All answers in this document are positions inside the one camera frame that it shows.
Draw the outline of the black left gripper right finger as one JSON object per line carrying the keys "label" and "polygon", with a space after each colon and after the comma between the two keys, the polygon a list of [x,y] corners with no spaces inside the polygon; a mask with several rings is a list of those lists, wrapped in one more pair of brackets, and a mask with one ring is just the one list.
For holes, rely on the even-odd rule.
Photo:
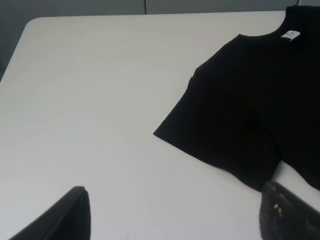
{"label": "black left gripper right finger", "polygon": [[262,188],[259,228],[263,240],[318,240],[320,212],[281,184]]}

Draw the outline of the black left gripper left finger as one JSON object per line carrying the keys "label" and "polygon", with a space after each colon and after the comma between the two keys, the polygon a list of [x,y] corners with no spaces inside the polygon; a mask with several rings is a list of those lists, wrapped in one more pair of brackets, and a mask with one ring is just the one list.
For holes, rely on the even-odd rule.
{"label": "black left gripper left finger", "polygon": [[87,190],[75,186],[13,240],[89,240],[91,208]]}

